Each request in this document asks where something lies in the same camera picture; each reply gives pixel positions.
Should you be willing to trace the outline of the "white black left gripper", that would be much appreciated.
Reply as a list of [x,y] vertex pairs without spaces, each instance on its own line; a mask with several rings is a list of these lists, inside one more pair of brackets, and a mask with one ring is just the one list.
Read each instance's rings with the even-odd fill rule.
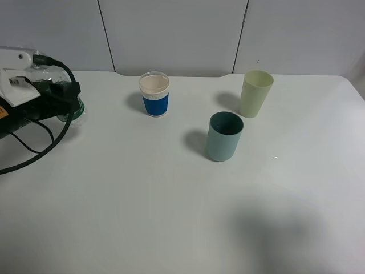
[[54,69],[1,68],[2,120],[45,120],[57,114],[74,114],[79,109],[75,99],[79,94],[79,83],[57,82]]

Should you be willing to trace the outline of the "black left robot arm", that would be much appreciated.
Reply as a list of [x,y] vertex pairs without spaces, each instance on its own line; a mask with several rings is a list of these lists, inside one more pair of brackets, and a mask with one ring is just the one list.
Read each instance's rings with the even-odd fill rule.
[[1,84],[9,88],[9,95],[20,95],[16,105],[1,93],[1,138],[14,135],[28,125],[56,117],[65,123],[71,118],[76,125],[86,113],[81,100],[80,85],[67,79],[62,71],[1,71]]

